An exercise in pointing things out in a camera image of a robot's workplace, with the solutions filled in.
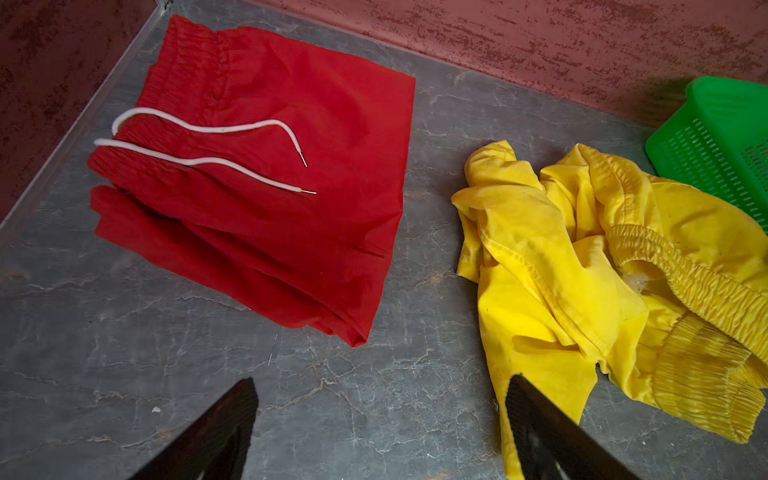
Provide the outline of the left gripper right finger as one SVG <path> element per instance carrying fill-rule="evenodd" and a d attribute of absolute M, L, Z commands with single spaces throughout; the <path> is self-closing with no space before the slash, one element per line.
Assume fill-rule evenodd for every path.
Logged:
<path fill-rule="evenodd" d="M 524 376 L 510 379 L 505 407 L 524 478 L 637 479 Z"/>

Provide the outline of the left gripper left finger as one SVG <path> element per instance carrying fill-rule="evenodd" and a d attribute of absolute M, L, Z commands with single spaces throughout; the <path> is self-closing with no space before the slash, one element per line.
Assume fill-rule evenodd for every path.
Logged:
<path fill-rule="evenodd" d="M 240 479 L 259 399 L 251 378 L 239 380 L 134 479 Z"/>

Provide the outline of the yellow shorts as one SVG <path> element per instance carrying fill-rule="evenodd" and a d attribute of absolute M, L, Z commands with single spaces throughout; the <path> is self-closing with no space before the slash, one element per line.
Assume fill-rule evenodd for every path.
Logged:
<path fill-rule="evenodd" d="M 476 150 L 452 198 L 499 402 L 524 376 L 579 421 L 600 375 L 744 444 L 767 387 L 767 237 L 735 206 L 578 144 Z"/>

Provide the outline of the red shorts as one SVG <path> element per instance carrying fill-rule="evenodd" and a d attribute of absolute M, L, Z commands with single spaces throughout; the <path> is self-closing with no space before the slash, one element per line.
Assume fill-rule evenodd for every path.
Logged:
<path fill-rule="evenodd" d="M 281 326 L 363 345 L 403 214 L 415 86 L 173 16 L 136 106 L 89 157 L 96 234 Z"/>

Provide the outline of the green plastic basket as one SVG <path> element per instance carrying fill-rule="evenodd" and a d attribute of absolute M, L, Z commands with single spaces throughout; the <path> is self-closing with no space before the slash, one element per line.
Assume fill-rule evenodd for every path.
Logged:
<path fill-rule="evenodd" d="M 646 141 L 659 176 L 693 186 L 767 228 L 767 87 L 701 77 Z"/>

